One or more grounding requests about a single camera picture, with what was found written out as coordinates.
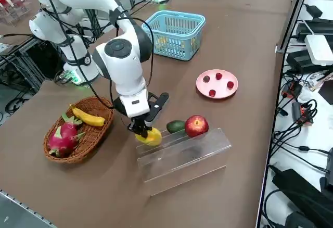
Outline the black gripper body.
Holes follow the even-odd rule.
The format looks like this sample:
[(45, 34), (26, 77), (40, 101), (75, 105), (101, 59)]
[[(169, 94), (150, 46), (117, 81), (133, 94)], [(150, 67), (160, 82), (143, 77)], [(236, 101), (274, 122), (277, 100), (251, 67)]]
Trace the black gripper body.
[(146, 124), (152, 124), (152, 102), (145, 98), (119, 96), (113, 101), (113, 106), (132, 122), (143, 120)]

